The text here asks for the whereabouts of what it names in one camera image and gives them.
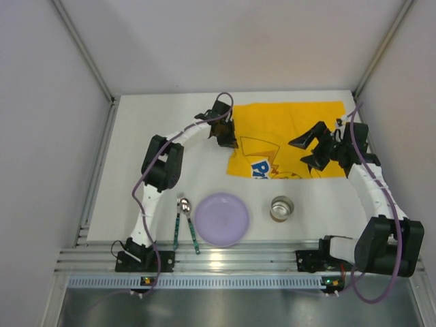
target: metal strip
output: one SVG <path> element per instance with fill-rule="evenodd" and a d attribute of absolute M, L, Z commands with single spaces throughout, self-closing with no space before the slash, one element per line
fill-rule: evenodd
<path fill-rule="evenodd" d="M 375 51 L 375 54 L 373 58 L 371 59 L 368 67 L 365 69 L 365 73 L 363 74 L 363 77 L 360 79 L 360 82 L 358 83 L 358 86 L 356 87 L 356 90 L 353 92 L 354 98 L 358 99 L 360 94 L 362 93 L 363 89 L 367 85 L 367 82 L 369 81 L 369 78 L 372 76 L 372 74 L 375 71 L 375 68 L 383 58 L 384 54 L 386 53 L 387 49 L 389 48 L 389 45 L 392 43 L 392 40 L 397 35 L 399 27 L 404 22 L 407 14 L 410 12 L 410 9 L 412 8 L 412 5 L 416 2 L 416 0 L 405 0 L 403 4 L 401 5 L 400 10 L 395 16 L 394 21 L 390 25 L 390 28 L 388 32 L 385 34 L 383 40 L 381 41 L 380 45 L 378 46 L 377 50 Z"/>
<path fill-rule="evenodd" d="M 75 246 L 77 245 L 79 239 L 86 240 L 86 237 L 88 236 L 89 225 L 87 224 L 89 222 L 89 217 L 93 212 L 93 207 L 95 204 L 95 196 L 97 195 L 97 189 L 102 175 L 102 168 L 104 166 L 104 160 L 106 158 L 110 136 L 112 135 L 112 130 L 114 127 L 118 106 L 119 106 L 119 99 L 116 99 L 114 103 L 111 105 L 111 107 L 109 108 L 108 116 L 106 117 L 103 133 L 99 142 L 99 148 L 93 163 L 91 181 L 89 182 L 87 196 L 85 198 L 85 202 L 82 208 L 82 213 L 80 215 L 80 225 L 78 226 L 76 237 L 74 239 Z"/>
<path fill-rule="evenodd" d="M 116 259 L 110 253 L 112 243 L 88 244 L 86 239 L 83 240 L 82 245 L 80 243 L 75 249 L 61 251 L 55 273 L 60 275 L 114 273 Z M 243 242 L 228 249 L 216 249 L 207 244 L 200 246 L 202 254 L 196 255 L 191 242 L 180 242 L 173 274 L 296 275 L 300 273 L 296 265 L 295 250 L 317 249 L 317 241 Z M 161 250 L 172 250 L 172 242 L 160 243 L 158 247 Z M 121 251 L 118 244 L 114 246 L 114 252 L 117 251 Z"/>
<path fill-rule="evenodd" d="M 76 45 L 79 53 L 82 55 L 86 65 L 91 70 L 92 75 L 95 77 L 104 95 L 106 96 L 108 101 L 112 103 L 114 101 L 114 97 L 112 96 L 110 89 L 108 88 L 108 85 L 106 84 L 102 75 L 100 74 L 100 71 L 98 70 L 97 65 L 95 64 L 93 58 L 89 54 L 87 47 L 84 45 L 84 42 L 79 36 L 79 33 L 77 32 L 61 0 L 49 0 L 49 2 L 52 4 L 54 10 L 56 11 L 59 18 L 62 20 L 63 24 L 65 25 L 65 28 L 67 29 L 69 35 L 73 39 L 74 44 Z"/>
<path fill-rule="evenodd" d="M 73 276 L 69 288 L 148 289 L 141 276 Z M 169 276 L 156 289 L 167 290 L 322 290 L 321 276 Z"/>
<path fill-rule="evenodd" d="M 409 281 L 424 326 L 436 326 L 436 297 L 421 260 Z"/>
<path fill-rule="evenodd" d="M 57 326 L 61 314 L 63 299 L 69 282 L 68 276 L 53 276 L 50 294 L 42 318 L 38 324 L 41 327 Z"/>

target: utensil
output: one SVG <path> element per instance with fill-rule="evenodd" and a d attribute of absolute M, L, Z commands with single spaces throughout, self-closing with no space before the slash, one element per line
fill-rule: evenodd
<path fill-rule="evenodd" d="M 188 219 L 189 224 L 189 230 L 191 231 L 191 237 L 193 241 L 193 245 L 196 248 L 196 253 L 200 254 L 200 249 L 198 246 L 197 238 L 196 238 L 196 231 L 193 228 L 193 224 L 191 221 L 191 203 L 187 198 L 182 198 L 180 201 L 180 205 L 182 208 L 183 213 L 185 214 L 186 218 Z"/>
<path fill-rule="evenodd" d="M 244 202 L 228 193 L 215 193 L 201 201 L 194 219 L 197 233 L 216 247 L 239 242 L 248 230 L 250 215 Z"/>
<path fill-rule="evenodd" d="M 178 227 L 180 225 L 180 213 L 182 211 L 180 201 L 185 197 L 185 194 L 179 193 L 177 194 L 177 217 L 176 217 L 176 228 L 174 229 L 174 241 L 172 243 L 172 249 L 174 251 L 178 248 Z"/>
<path fill-rule="evenodd" d="M 272 199 L 270 216 L 274 221 L 278 223 L 284 222 L 291 216 L 293 211 L 294 203 L 291 201 L 291 199 L 285 196 L 277 196 L 276 198 Z"/>

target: yellow cloth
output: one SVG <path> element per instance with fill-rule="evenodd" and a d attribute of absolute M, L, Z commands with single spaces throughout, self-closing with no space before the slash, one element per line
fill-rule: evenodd
<path fill-rule="evenodd" d="M 306 150 L 288 145 L 318 121 L 330 130 L 345 114 L 342 102 L 303 102 L 278 104 L 249 104 L 235 106 L 233 111 L 236 140 L 229 159 L 227 173 L 249 178 L 319 178 L 341 177 L 343 170 L 331 161 L 322 171 L 300 161 L 311 154 L 317 140 Z"/>

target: spoon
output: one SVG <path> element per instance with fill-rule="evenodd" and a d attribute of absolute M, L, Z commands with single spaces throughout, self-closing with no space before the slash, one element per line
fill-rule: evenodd
<path fill-rule="evenodd" d="M 187 198 L 183 198 L 182 200 L 180 200 L 180 206 L 182 208 L 182 212 L 185 214 L 186 218 L 188 219 L 189 230 L 191 231 L 191 237 L 192 237 L 193 245 L 196 248 L 196 253 L 200 254 L 200 249 L 196 238 L 196 231 L 194 230 L 191 221 L 191 208 L 192 208 L 191 202 L 189 202 Z"/>

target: fork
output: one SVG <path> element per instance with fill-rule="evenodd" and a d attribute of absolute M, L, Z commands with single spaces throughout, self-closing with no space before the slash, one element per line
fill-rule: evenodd
<path fill-rule="evenodd" d="M 177 217 L 176 217 L 176 228 L 174 230 L 174 242 L 172 243 L 172 249 L 174 251 L 177 250 L 178 248 L 178 227 L 180 225 L 180 213 L 182 211 L 182 208 L 180 206 L 180 201 L 185 197 L 185 194 L 182 193 L 178 193 L 177 194 Z"/>

